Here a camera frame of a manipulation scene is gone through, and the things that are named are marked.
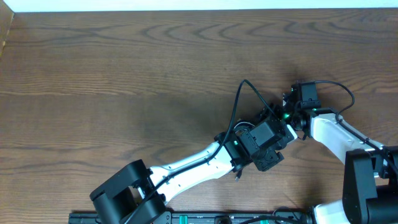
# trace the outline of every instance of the wooden table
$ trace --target wooden table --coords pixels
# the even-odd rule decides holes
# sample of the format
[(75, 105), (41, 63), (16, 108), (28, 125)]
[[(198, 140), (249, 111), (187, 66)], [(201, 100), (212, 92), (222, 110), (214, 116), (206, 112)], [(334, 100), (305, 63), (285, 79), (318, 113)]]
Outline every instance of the wooden table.
[[(227, 128), (246, 78), (280, 103), (296, 80), (347, 85), (343, 116), (398, 144), (398, 11), (267, 10), (15, 16), (0, 59), (0, 222), (66, 223), (127, 163), (201, 151)], [(324, 106), (347, 93), (319, 85)], [(262, 108), (245, 88), (238, 117)], [(341, 198), (343, 164), (297, 141), (267, 172), (254, 165), (184, 192), (179, 210), (264, 211)]]

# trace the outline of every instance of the black bracket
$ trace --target black bracket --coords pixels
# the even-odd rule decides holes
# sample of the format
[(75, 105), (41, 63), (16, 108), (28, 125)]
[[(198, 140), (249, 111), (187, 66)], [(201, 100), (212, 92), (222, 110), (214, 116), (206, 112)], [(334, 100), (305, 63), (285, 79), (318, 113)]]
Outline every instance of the black bracket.
[(145, 194), (154, 189), (148, 170), (142, 160), (123, 167), (90, 194), (102, 223), (150, 223), (166, 210), (162, 195), (155, 193), (137, 211), (131, 188), (140, 188)]
[(315, 82), (298, 83), (292, 85), (290, 99), (299, 103), (302, 110), (321, 107), (321, 102), (318, 100), (317, 86)]
[[(397, 177), (388, 166), (383, 165), (384, 159), (380, 155), (387, 152), (397, 164), (396, 147), (378, 152), (357, 149), (346, 153), (343, 208), (351, 223), (398, 222)], [(389, 178), (389, 185), (376, 186), (375, 173)]]

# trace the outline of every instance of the robotic arm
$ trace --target robotic arm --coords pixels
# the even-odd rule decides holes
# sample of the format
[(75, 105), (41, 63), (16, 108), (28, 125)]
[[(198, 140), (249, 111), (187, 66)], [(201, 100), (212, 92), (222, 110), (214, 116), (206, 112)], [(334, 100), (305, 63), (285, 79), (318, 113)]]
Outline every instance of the robotic arm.
[[(244, 82), (266, 107), (252, 121), (238, 121), (233, 126)], [(283, 106), (269, 106), (244, 80), (227, 132), (217, 135), (215, 142), (202, 152), (149, 169), (142, 160), (132, 162), (91, 193), (102, 223), (151, 223), (165, 212), (169, 201), (190, 187), (231, 171), (237, 173), (238, 180), (252, 162), (265, 172), (284, 159), (279, 151), (297, 139), (296, 131), (321, 142), (346, 164), (343, 199), (315, 207), (313, 223), (398, 221), (394, 173), (398, 149), (368, 139), (347, 124), (340, 113), (322, 108), (315, 85), (316, 82), (292, 85), (292, 92), (284, 95)], [(375, 176), (390, 179), (389, 185), (377, 188)], [(139, 195), (131, 189), (137, 189)]]

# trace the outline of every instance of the black cable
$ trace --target black cable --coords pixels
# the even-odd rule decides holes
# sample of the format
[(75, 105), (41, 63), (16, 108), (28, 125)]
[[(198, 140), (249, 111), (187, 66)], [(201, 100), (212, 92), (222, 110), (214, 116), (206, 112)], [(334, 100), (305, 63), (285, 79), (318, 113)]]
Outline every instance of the black cable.
[(294, 112), (296, 112), (296, 111), (299, 109), (299, 105), (300, 105), (301, 102), (302, 102), (302, 101), (299, 100), (299, 101), (297, 101), (297, 102), (294, 104)]
[(338, 82), (333, 82), (333, 81), (328, 81), (328, 80), (318, 80), (318, 81), (315, 81), (315, 83), (329, 83), (329, 84), (338, 85), (338, 86), (342, 87), (343, 89), (345, 89), (345, 90), (347, 91), (347, 93), (351, 96), (351, 104), (348, 105), (348, 106), (346, 106), (346, 107), (344, 107), (341, 111), (337, 112), (337, 114), (336, 114), (336, 120), (337, 120), (337, 122), (339, 123), (339, 122), (340, 122), (339, 119), (338, 119), (339, 115), (340, 115), (343, 111), (349, 109), (350, 107), (352, 107), (352, 106), (354, 105), (354, 103), (355, 103), (355, 96), (354, 96), (354, 93), (351, 92), (351, 91), (350, 91), (347, 87), (345, 87), (343, 84), (338, 83)]
[(240, 224), (255, 223), (258, 221), (262, 221), (262, 220), (272, 220), (272, 221), (281, 221), (281, 222), (287, 222), (287, 223), (293, 223), (293, 224), (301, 224), (301, 222), (293, 220), (291, 218), (275, 217), (275, 216), (270, 216), (270, 215), (261, 215), (257, 218), (252, 218), (245, 222), (241, 222)]
[(276, 212), (277, 212), (278, 210), (282, 209), (282, 208), (283, 208), (283, 209), (287, 209), (288, 211), (290, 211), (290, 212), (293, 214), (294, 218), (295, 218), (297, 221), (300, 220), (300, 219), (296, 216), (296, 214), (293, 212), (293, 210), (292, 210), (291, 208), (289, 208), (289, 207), (286, 207), (286, 206), (281, 206), (281, 207), (275, 209), (275, 211), (272, 212), (272, 215), (276, 217)]
[[(352, 107), (355, 103), (355, 96), (354, 94), (347, 88), (345, 87), (343, 84), (338, 83), (338, 82), (333, 82), (333, 81), (327, 81), (327, 80), (317, 80), (315, 81), (315, 83), (330, 83), (330, 84), (334, 84), (334, 85), (338, 85), (341, 86), (343, 89), (345, 89), (347, 91), (347, 93), (351, 96), (351, 104), (346, 106), (345, 108), (343, 108), (341, 111), (337, 112), (336, 114), (336, 122), (338, 124), (340, 124), (345, 130), (347, 130), (349, 133), (351, 133), (353, 136), (357, 137), (359, 140), (361, 140), (364, 144), (367, 144), (368, 146), (374, 148), (376, 151), (381, 151), (381, 149), (379, 149), (377, 146), (375, 146), (373, 143), (369, 142), (369, 138), (368, 137), (362, 137), (360, 134), (358, 134), (357, 132), (353, 131), (351, 128), (347, 127), (344, 123), (342, 119), (339, 119), (339, 115), (349, 109), (350, 107)], [(383, 157), (383, 159), (385, 161), (387, 161), (387, 163), (389, 164), (390, 168), (396, 173), (396, 176), (398, 176), (398, 168), (396, 167), (396, 165), (388, 158), (388, 156), (385, 153), (380, 153), (381, 157)]]
[(167, 183), (171, 178), (173, 178), (173, 177), (175, 177), (175, 176), (177, 176), (177, 175), (179, 175), (179, 174), (182, 174), (183, 172), (186, 172), (186, 171), (188, 171), (188, 170), (190, 170), (190, 169), (193, 169), (193, 168), (196, 168), (196, 167), (201, 166), (201, 165), (203, 165), (203, 164), (209, 163), (212, 159), (214, 159), (214, 157), (217, 156), (217, 153), (218, 153), (218, 152), (221, 150), (221, 148), (224, 146), (224, 144), (225, 144), (226, 141), (228, 140), (228, 137), (229, 137), (230, 132), (231, 132), (232, 129), (233, 129), (233, 124), (234, 124), (234, 120), (235, 120), (235, 114), (236, 114), (236, 108), (237, 108), (237, 105), (238, 105), (239, 95), (240, 95), (240, 92), (241, 92), (241, 89), (242, 89), (242, 86), (243, 86), (244, 83), (247, 83), (247, 84), (254, 90), (254, 92), (256, 93), (256, 95), (257, 95), (257, 96), (260, 98), (260, 100), (265, 104), (265, 106), (268, 107), (268, 109), (272, 112), (272, 114), (273, 114), (275, 117), (277, 117), (277, 116), (275, 115), (275, 113), (274, 113), (274, 110), (272, 110), (272, 109), (270, 108), (270, 106), (269, 106), (269, 105), (267, 104), (267, 102), (263, 99), (263, 97), (261, 96), (261, 94), (257, 91), (256, 87), (254, 87), (254, 85), (253, 85), (252, 83), (250, 83), (248, 80), (243, 80), (243, 81), (241, 82), (241, 84), (239, 85), (238, 91), (236, 92), (234, 107), (233, 107), (233, 109), (232, 109), (232, 115), (231, 115), (231, 119), (230, 119), (230, 121), (229, 121), (228, 130), (227, 130), (227, 132), (226, 132), (226, 134), (225, 134), (225, 137), (224, 137), (223, 141), (222, 141), (221, 144), (217, 147), (216, 151), (215, 151), (209, 158), (204, 159), (202, 162), (199, 162), (199, 163), (197, 163), (197, 164), (194, 164), (194, 165), (191, 165), (191, 166), (187, 166), (187, 167), (185, 167), (185, 168), (183, 168), (183, 169), (180, 169), (180, 170), (174, 172), (173, 174), (170, 174), (169, 176), (165, 177), (162, 181), (160, 181), (160, 182), (154, 187), (154, 189), (153, 189), (149, 194), (145, 195), (145, 197), (144, 197), (144, 199), (142, 199), (141, 203), (137, 206), (137, 208), (133, 211), (133, 213), (129, 216), (129, 218), (124, 222), (125, 224), (128, 223), (128, 222), (130, 221), (130, 219), (137, 213), (137, 211), (139, 211), (139, 210), (142, 208), (143, 204), (144, 204), (145, 202), (147, 202), (147, 201), (156, 193), (156, 191), (157, 191), (162, 185), (164, 185), (165, 183)]

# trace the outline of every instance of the white wall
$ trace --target white wall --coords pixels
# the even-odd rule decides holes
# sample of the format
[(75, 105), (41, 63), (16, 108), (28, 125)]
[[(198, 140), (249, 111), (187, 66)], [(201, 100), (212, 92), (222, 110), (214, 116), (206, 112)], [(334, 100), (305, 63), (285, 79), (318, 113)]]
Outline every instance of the white wall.
[(398, 7), (398, 0), (4, 0), (14, 12)]

